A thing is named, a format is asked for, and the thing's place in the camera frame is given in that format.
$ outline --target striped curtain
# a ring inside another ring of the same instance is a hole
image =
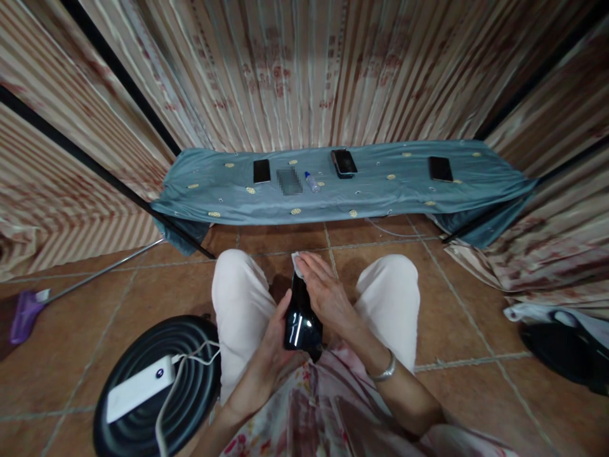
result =
[[[82,4],[181,144],[229,152],[471,138],[591,7],[563,0]]]
[[[0,80],[146,199],[173,155],[59,2],[0,1]],[[148,215],[0,105],[0,280],[158,239]]]
[[[560,62],[489,143],[539,176],[609,135],[609,18]],[[609,147],[540,189],[485,251],[448,252],[513,301],[609,319]]]
[[[567,0],[81,4],[178,145],[227,152],[471,138],[591,7]],[[0,6],[1,83],[153,199],[174,157],[60,0]],[[30,162],[13,157],[0,171],[0,277],[108,253],[125,236],[123,248],[153,237],[150,220],[129,202],[0,114],[2,129],[21,141],[6,140],[0,154],[32,151]],[[508,150],[514,163],[526,152]],[[48,161],[53,171],[44,176],[30,169]],[[85,178],[70,167],[87,177],[87,197],[74,187]],[[28,194],[35,186],[44,191]],[[29,195],[27,204],[13,207],[16,194]],[[123,232],[98,240],[100,224],[115,217],[127,218]],[[51,237],[71,236],[66,230],[89,247],[51,248]]]

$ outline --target white pants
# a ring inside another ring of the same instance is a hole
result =
[[[356,287],[356,311],[410,371],[417,352],[417,276],[417,269],[408,258],[392,254],[368,266]],[[218,258],[211,297],[218,322],[220,400],[224,404],[258,348],[276,304],[263,271],[238,249],[224,251]]]

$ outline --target bangle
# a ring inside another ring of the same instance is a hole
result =
[[[383,371],[379,376],[371,376],[370,373],[368,373],[368,370],[366,370],[366,374],[374,382],[381,382],[381,381],[387,380],[387,379],[391,378],[391,376],[395,372],[395,355],[393,355],[393,352],[391,351],[391,349],[389,349],[389,348],[387,348],[387,349],[388,349],[389,353],[391,354],[391,361],[389,362],[389,366],[387,367],[387,369],[385,371]]]

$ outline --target black metal pole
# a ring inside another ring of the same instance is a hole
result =
[[[537,180],[537,183],[535,184],[535,188],[533,189],[533,192],[535,192],[535,189],[539,188],[540,186],[547,183],[548,181],[553,180],[558,175],[568,171],[569,169],[572,169],[575,165],[585,161],[586,159],[593,156],[595,153],[597,153],[601,149],[607,147],[608,145],[609,145],[609,135],[601,138],[593,145],[588,146],[582,152],[580,152],[576,156],[571,157],[565,163],[560,164],[559,166],[557,166],[556,168],[554,168],[551,171],[548,171],[544,176],[540,177]],[[501,211],[504,211],[505,209],[507,209],[508,207],[510,207],[513,204],[518,204],[518,203],[522,202],[525,198],[528,197],[528,195],[529,194],[525,194],[516,199],[508,200],[506,202],[502,202],[496,206],[493,206],[485,213],[482,213],[480,216],[463,224],[461,227],[459,227],[457,230],[455,230],[455,232],[453,234],[451,234],[449,237],[445,238],[442,241],[442,243],[448,244],[451,241],[453,241],[454,239],[461,238],[461,237],[467,235],[472,230],[478,228],[480,225],[486,223],[487,221],[491,220],[493,217],[497,216]]]
[[[475,140],[484,141],[499,125],[512,113],[512,111],[537,87],[550,71],[573,47],[592,30],[609,12],[609,1],[601,0],[590,9],[588,14],[575,26],[575,28],[562,40],[539,66],[539,68],[528,78],[527,81],[516,91],[512,98],[501,108],[497,115],[488,123],[485,123],[474,135]]]
[[[471,221],[468,221],[465,224],[461,225],[461,227],[459,227],[457,230],[455,230],[450,236],[444,238],[444,240],[442,240],[442,243],[448,244],[457,238],[464,237],[465,235],[470,233],[472,230],[477,229],[480,225],[486,223],[487,221],[491,220],[493,217],[497,216],[502,211],[505,211],[506,209],[508,209],[510,206],[520,203],[526,197],[528,197],[528,195],[529,194],[525,194],[521,197],[518,197],[518,198],[515,198],[512,200],[508,200],[505,202],[501,202],[501,203],[491,207],[488,211],[482,213],[480,216],[473,218]]]
[[[129,72],[125,69],[118,56],[112,51],[112,48],[103,37],[100,30],[93,23],[87,11],[82,7],[79,0],[62,0],[63,7],[70,13],[76,24],[82,29],[82,33],[91,41],[93,47],[99,52],[102,59],[106,61],[110,70],[116,78],[125,87],[133,101],[139,106],[140,110],[146,116],[152,127],[158,132],[159,136],[165,141],[171,152],[176,156],[180,154],[180,146],[173,139],[165,124],[155,113],[152,106],[146,100],[146,97],[141,92],[138,85],[133,81]]]
[[[146,200],[144,200],[138,194],[133,192],[127,185],[125,185],[111,172],[101,166],[101,164],[99,164],[85,151],[79,148],[63,133],[61,133],[55,127],[50,125],[50,123],[45,121],[40,115],[36,114],[34,110],[32,110],[29,106],[23,103],[19,98],[17,98],[4,86],[0,86],[0,102],[4,103],[8,108],[10,108],[12,111],[21,116],[25,121],[36,127],[39,131],[44,133],[55,143],[59,144],[59,146],[61,146],[68,154],[70,154],[80,163],[89,168],[101,179],[113,186],[116,190],[118,190],[125,197],[134,202],[136,205],[138,205],[141,209],[161,221],[163,224],[170,227],[174,232],[176,232],[197,251],[206,255],[210,259],[215,259],[214,255],[204,249],[193,237],[191,237],[188,233],[179,228],[176,224],[174,224],[164,215],[154,211],[154,209],[150,207],[149,203]]]

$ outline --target white wipe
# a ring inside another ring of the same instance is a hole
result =
[[[300,252],[296,251],[295,253],[292,253],[292,263],[294,264],[294,273],[296,273],[296,276],[298,276],[300,279],[302,279],[304,281],[305,277],[304,277],[302,271],[300,271],[300,268],[298,268],[298,265],[296,265],[296,257],[300,257]]]
[[[49,294],[51,293],[50,289],[45,289],[36,294],[36,301],[38,303],[44,303],[49,299]]]

